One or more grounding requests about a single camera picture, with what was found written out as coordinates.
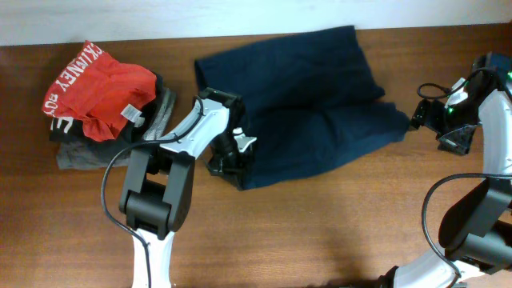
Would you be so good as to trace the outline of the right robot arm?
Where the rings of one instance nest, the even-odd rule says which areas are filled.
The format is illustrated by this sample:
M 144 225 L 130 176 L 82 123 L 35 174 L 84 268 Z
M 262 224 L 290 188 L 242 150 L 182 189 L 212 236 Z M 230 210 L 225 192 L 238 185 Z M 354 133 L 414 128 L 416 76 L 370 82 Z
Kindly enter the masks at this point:
M 423 95 L 410 129 L 436 133 L 439 149 L 466 155 L 474 132 L 482 128 L 481 173 L 453 174 L 427 191 L 422 231 L 429 250 L 380 276 L 376 287 L 464 287 L 468 278 L 511 268 L 511 225 L 500 219 L 511 210 L 511 58 L 489 52 L 476 58 L 471 72 L 440 96 Z M 480 183 L 448 209 L 434 242 L 427 228 L 427 208 L 441 185 L 463 178 Z

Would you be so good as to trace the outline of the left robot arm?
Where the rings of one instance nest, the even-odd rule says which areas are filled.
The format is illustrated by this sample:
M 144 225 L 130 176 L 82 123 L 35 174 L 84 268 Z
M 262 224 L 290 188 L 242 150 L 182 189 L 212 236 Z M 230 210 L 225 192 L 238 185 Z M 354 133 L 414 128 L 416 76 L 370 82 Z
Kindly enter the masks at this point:
M 240 96 L 206 88 L 171 132 L 131 149 L 119 210 L 134 241 L 134 287 L 171 285 L 174 235 L 190 209 L 195 162 L 206 148 L 210 174 L 242 188 L 256 140 L 239 125 L 245 113 Z

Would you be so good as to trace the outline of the navy blue shorts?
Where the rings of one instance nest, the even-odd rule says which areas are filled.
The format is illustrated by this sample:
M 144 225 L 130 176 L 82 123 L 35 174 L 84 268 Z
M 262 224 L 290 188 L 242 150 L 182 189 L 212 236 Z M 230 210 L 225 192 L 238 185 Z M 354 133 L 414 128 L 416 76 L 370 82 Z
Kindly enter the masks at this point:
M 241 97 L 254 139 L 241 190 L 328 172 L 404 139 L 407 115 L 384 102 L 355 28 L 255 42 L 198 59 L 200 89 Z

